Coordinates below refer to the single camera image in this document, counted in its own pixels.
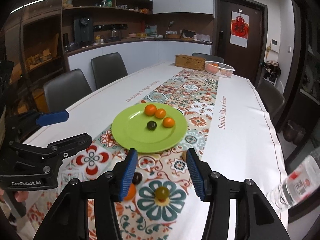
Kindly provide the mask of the person left hand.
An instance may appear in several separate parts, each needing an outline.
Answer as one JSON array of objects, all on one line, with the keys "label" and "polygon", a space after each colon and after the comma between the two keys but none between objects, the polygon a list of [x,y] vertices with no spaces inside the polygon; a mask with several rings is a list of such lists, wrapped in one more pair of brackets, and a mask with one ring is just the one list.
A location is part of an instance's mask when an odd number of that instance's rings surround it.
[{"label": "person left hand", "polygon": [[[4,202],[4,190],[0,189],[0,200],[1,202]],[[15,199],[17,202],[21,203],[29,197],[29,192],[28,191],[17,191],[15,192]]]}]

